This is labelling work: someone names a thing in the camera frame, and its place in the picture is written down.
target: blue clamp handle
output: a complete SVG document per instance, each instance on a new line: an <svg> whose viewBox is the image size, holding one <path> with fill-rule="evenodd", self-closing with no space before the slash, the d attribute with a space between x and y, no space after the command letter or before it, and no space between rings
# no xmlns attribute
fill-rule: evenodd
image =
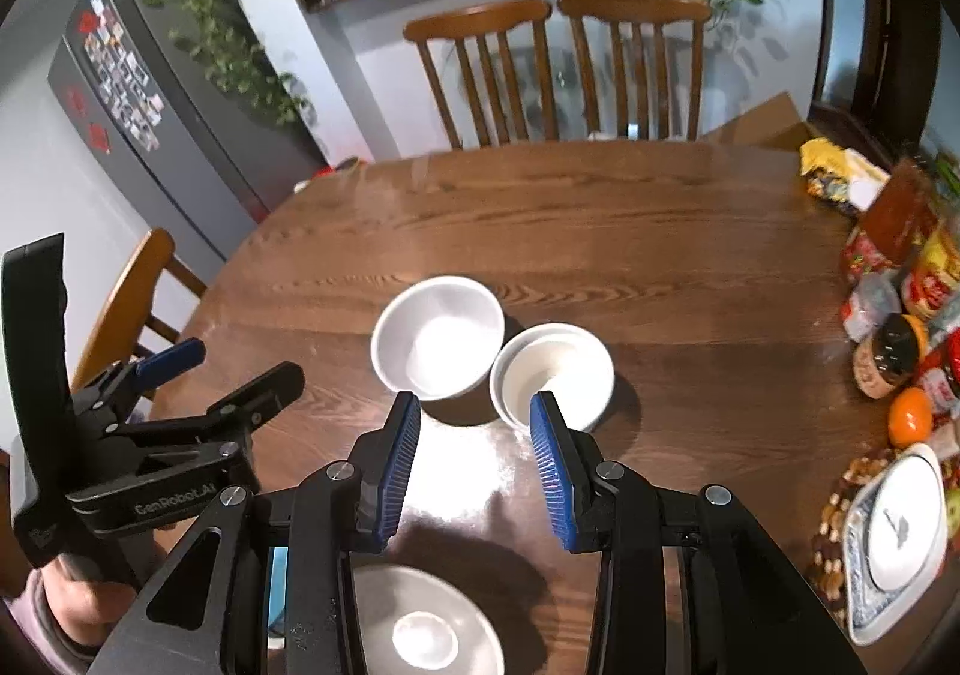
<svg viewBox="0 0 960 675"><path fill-rule="evenodd" d="M199 339L187 339L149 358L138 361L133 370L137 392L159 388L185 371L198 367L206 358L206 346Z"/></svg>

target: snack package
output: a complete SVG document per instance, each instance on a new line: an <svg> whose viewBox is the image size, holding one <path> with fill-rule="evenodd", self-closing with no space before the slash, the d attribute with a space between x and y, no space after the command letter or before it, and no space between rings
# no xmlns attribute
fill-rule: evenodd
<svg viewBox="0 0 960 675"><path fill-rule="evenodd" d="M800 148L800 176L806 192L830 202L849 217L858 217L877 197L890 175L855 149L829 139L812 139Z"/></svg>

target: cardboard box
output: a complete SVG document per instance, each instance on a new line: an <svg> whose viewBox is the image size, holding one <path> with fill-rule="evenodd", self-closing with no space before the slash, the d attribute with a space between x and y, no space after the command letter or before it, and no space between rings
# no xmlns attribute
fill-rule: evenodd
<svg viewBox="0 0 960 675"><path fill-rule="evenodd" d="M780 93L770 101L733 118L700 137L709 144L765 146L799 152L810 139L822 136L816 127L800 118L789 93Z"/></svg>

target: wooden dining table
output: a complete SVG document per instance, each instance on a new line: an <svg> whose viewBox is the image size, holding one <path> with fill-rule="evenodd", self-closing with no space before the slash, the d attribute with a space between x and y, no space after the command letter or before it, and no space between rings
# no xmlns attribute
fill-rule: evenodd
<svg viewBox="0 0 960 675"><path fill-rule="evenodd" d="M606 344L616 385L593 431L606 458L664 488L727 486L805 569L834 481L886 440L887 404L856 389L838 317L850 225L805 195L797 154L745 146L523 144L325 176L224 266L184 331L206 362L158 393L155 415L200 413L300 364L304 394L253 440L263 487L294 486L381 426L394 398L370 360L383 308L462 274L499 299L505 339L569 322ZM582 673L599 558L551 533L528 438L496 417L486 381L424 413L385 558L472 599L508 673ZM899 672L957 587L951 562L859 649L869 671Z"/></svg>

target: metal screw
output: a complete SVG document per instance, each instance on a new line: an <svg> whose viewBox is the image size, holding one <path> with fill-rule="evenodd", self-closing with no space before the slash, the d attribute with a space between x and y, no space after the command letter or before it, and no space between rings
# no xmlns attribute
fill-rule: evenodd
<svg viewBox="0 0 960 675"><path fill-rule="evenodd" d="M718 507L730 504L730 500L733 499L733 495L723 486L710 486L704 492L704 496L710 504L715 504Z"/></svg>
<svg viewBox="0 0 960 675"><path fill-rule="evenodd" d="M224 507L233 507L247 498L247 492L240 486L230 486L220 491L220 503Z"/></svg>
<svg viewBox="0 0 960 675"><path fill-rule="evenodd" d="M616 461L602 461L597 464L597 477L601 480L619 480L623 477L623 464Z"/></svg>
<svg viewBox="0 0 960 675"><path fill-rule="evenodd" d="M326 468L326 476L331 480L349 480L353 477L353 464L349 461L335 461Z"/></svg>

